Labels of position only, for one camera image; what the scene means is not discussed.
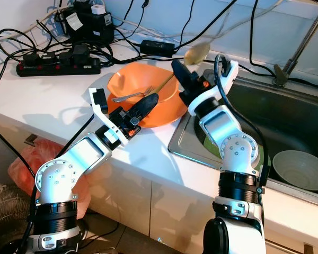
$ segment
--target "power adapter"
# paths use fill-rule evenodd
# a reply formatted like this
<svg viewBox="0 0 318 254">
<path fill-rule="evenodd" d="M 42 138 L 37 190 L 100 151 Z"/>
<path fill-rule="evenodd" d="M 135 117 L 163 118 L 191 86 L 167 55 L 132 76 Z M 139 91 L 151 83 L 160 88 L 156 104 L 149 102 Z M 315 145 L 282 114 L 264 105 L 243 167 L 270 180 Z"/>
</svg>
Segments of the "power adapter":
<svg viewBox="0 0 318 254">
<path fill-rule="evenodd" d="M 172 43 L 143 40 L 140 44 L 140 53 L 159 57 L 172 57 L 174 47 Z"/>
</svg>

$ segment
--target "sink basin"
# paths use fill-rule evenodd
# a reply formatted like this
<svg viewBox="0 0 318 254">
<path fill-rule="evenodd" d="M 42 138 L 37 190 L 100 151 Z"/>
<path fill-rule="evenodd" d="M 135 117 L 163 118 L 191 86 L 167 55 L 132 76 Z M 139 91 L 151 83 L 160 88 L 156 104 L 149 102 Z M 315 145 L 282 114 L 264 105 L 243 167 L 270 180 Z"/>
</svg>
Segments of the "sink basin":
<svg viewBox="0 0 318 254">
<path fill-rule="evenodd" d="M 284 150 L 303 151 L 318 157 L 318 97 L 237 77 L 228 98 L 262 131 L 271 160 Z M 261 143 L 248 125 L 239 122 L 244 132 Z M 222 160 L 203 146 L 205 137 L 198 119 L 187 113 L 172 137 L 169 150 L 218 170 Z M 273 168 L 267 187 L 318 205 L 318 192 L 284 183 Z"/>
</svg>

